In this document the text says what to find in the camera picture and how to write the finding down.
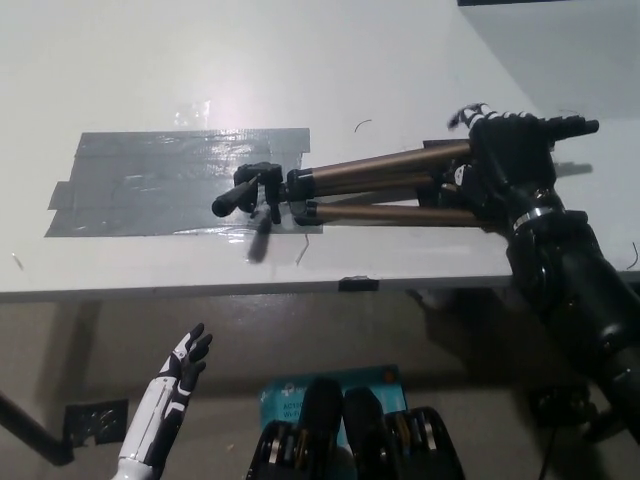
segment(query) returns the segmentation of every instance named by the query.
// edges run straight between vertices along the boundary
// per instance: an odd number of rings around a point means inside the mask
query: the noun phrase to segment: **bronze tripod leg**
[[[426,170],[446,164],[469,153],[469,143],[466,140],[462,140],[449,145],[439,145],[337,165],[316,167],[311,169],[311,175],[313,176],[315,188],[321,190],[333,187],[338,183],[359,183],[362,182],[362,178],[369,178],[380,173]]]
[[[433,179],[424,173],[390,175],[387,178],[360,183],[335,185],[316,190],[316,197],[346,195],[349,193],[377,192],[380,190],[397,190],[402,188],[421,188],[433,185]]]
[[[490,226],[489,222],[478,220],[468,210],[399,205],[331,205],[307,202],[307,216],[325,222],[350,219],[434,227]]]

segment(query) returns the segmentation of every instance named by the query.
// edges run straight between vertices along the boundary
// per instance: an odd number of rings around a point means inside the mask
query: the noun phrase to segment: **metal ring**
[[[529,220],[542,217],[554,211],[555,209],[550,207],[534,208],[533,210],[522,215],[521,217],[518,217],[518,219],[513,223],[513,230],[516,231],[518,228],[520,228],[522,225],[527,223]]]

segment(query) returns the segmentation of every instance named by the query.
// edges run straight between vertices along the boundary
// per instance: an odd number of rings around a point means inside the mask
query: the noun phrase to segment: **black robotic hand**
[[[515,285],[573,368],[598,384],[609,418],[640,443],[640,299],[604,258],[587,214],[565,210],[553,190],[554,142],[594,133],[598,122],[499,115],[485,104],[460,110],[450,127],[461,122],[472,160],[455,183],[478,214],[505,220]]]
[[[498,114],[484,103],[458,111],[449,128],[460,123],[469,128],[473,160],[457,168],[455,183],[479,214],[502,218],[514,229],[563,209],[553,190],[555,142],[598,130],[598,122],[580,116],[547,120],[524,112]]]

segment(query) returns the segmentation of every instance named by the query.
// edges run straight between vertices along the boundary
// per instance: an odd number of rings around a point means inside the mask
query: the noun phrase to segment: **blue box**
[[[380,400],[384,413],[407,409],[400,371],[396,365],[358,368],[339,372],[298,375],[274,380],[260,394],[260,421],[264,427],[272,420],[297,423],[307,386],[314,378],[332,378],[342,385],[342,393],[354,387],[369,387]],[[337,444],[349,451],[344,422],[340,425]]]

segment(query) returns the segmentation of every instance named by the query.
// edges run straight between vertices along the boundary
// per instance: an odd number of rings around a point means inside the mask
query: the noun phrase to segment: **duct tape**
[[[74,448],[87,446],[89,438],[96,445],[120,443],[127,435],[128,400],[67,405],[64,413],[64,440]]]
[[[68,181],[55,186],[48,237],[153,236],[251,232],[236,211],[225,218],[212,201],[233,187],[240,165],[271,162],[300,168],[309,129],[84,133]],[[272,233],[319,233],[282,206]]]

